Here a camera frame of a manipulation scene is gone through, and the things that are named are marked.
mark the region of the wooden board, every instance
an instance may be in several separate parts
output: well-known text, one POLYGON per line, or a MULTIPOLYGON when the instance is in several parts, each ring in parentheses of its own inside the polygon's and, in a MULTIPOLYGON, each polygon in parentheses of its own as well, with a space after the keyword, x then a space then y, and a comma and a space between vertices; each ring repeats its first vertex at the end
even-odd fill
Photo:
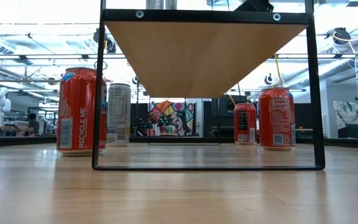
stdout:
POLYGON ((306 28, 196 22, 106 25, 149 95, 169 98, 219 98, 306 28))
MULTIPOLYGON (((117 161, 313 161, 309 145, 268 154, 197 147, 188 154, 188 146, 165 146, 175 156, 164 157, 169 152, 153 153, 162 147, 135 144, 117 161)), ((101 172, 90 157, 62 157, 55 148, 0 147, 0 224, 358 223, 358 149, 326 146, 327 168, 316 172, 101 172)))

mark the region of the ceiling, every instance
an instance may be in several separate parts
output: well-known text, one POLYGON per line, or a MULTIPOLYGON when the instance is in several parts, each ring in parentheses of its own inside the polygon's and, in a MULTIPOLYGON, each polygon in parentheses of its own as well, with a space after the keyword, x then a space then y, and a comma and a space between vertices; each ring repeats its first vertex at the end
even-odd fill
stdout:
MULTIPOLYGON (((177 6, 178 9, 211 10, 211 6, 208 6, 206 1, 178 0, 177 6)), ((0 0, 0 54, 95 54, 97 43, 94 41, 94 33, 99 21, 99 1, 92 2, 94 4, 78 4, 78 0, 0 0)), ((272 0, 271 2, 275 7, 275 12, 305 11, 304 4, 298 3, 297 0, 293 2, 291 0, 272 0)), ((228 7, 225 1, 216 1, 213 9, 233 10, 241 2, 230 0, 229 3, 228 7)), ((352 39, 355 39, 351 42, 355 52, 358 51, 358 7, 346 6, 347 4, 344 3, 315 5, 316 40, 320 54, 353 53, 349 44, 334 44, 332 37, 326 38, 327 33, 331 32, 332 34, 336 27, 346 28, 352 39)), ((144 9, 145 0, 107 0, 107 7, 144 9)), ((114 40, 110 33, 108 33, 108 37, 114 40)), ((306 32, 304 31, 278 53, 306 54, 306 46, 306 32)), ((119 46, 117 46, 116 53, 122 53, 119 46)), ((130 83, 133 89, 133 97, 135 97, 136 86, 132 84, 135 73, 123 55, 104 61, 108 66, 104 71, 104 76, 109 80, 122 80, 130 83)), ((327 64, 332 61, 321 60, 320 63, 327 64)), ((34 80, 46 80, 48 78, 58 80, 66 68, 94 67, 96 59, 51 58, 31 59, 23 62, 23 60, 0 60, 0 67, 19 75, 19 77, 6 77, 8 79, 30 76, 34 80)), ((289 82, 292 74, 307 68, 307 59, 279 60, 279 68, 284 81, 289 82)), ((264 80, 269 73, 272 74, 273 82, 277 82, 277 69, 274 60, 268 60, 256 68, 240 82, 240 87, 242 89, 260 88, 265 85, 264 80)), ((34 83, 26 83, 23 86, 58 90, 58 84, 37 83, 35 85, 34 83)), ((48 93, 48 95, 57 99, 56 93, 48 93)))

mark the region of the person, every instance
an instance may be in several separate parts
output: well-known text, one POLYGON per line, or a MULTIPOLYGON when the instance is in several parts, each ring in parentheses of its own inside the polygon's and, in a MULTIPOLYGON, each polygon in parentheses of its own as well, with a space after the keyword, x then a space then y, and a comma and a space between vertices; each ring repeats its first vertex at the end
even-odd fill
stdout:
POLYGON ((31 113, 29 115, 29 128, 34 129, 32 131, 33 134, 38 134, 38 130, 40 129, 40 123, 38 123, 36 119, 37 119, 37 115, 35 113, 31 113))

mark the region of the table surface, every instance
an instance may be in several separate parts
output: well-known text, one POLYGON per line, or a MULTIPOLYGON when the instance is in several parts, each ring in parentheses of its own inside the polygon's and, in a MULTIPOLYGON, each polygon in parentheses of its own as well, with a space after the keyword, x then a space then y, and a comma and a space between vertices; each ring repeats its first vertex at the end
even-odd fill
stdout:
MULTIPOLYGON (((313 161, 309 145, 295 152, 232 144, 126 150, 109 149, 118 153, 109 161, 187 164, 156 153, 162 150, 198 151, 201 163, 225 163, 213 157, 226 152, 244 163, 313 161)), ((326 158, 324 171, 101 172, 90 157, 62 157, 53 144, 0 147, 0 223, 358 223, 358 149, 326 147, 326 158)))

